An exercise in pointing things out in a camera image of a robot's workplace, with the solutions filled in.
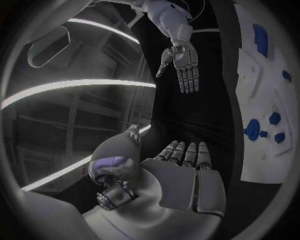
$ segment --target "robotic arm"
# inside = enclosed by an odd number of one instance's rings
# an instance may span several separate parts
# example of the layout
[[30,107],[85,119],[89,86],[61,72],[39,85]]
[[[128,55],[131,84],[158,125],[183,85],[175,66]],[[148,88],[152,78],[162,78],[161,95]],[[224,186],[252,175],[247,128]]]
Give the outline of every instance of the robotic arm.
[[173,61],[178,76],[181,93],[199,90],[198,54],[191,44],[192,26],[188,19],[192,16],[180,6],[167,0],[101,0],[130,5],[132,9],[147,13],[148,18],[172,42],[172,47],[161,55],[161,64],[156,77],[160,78]]

